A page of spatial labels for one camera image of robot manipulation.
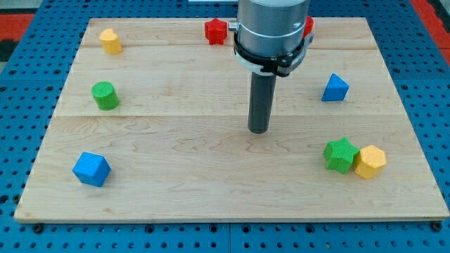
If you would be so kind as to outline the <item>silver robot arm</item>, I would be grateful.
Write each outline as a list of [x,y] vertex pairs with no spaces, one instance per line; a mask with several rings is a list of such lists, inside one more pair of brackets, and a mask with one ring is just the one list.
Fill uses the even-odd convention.
[[287,77],[303,61],[309,0],[239,0],[234,31],[237,61],[255,74]]

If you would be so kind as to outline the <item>red block behind arm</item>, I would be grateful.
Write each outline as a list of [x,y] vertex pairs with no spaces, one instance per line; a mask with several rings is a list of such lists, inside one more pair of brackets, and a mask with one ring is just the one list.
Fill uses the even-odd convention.
[[308,15],[305,20],[304,33],[302,36],[304,39],[312,32],[313,27],[314,27],[314,19]]

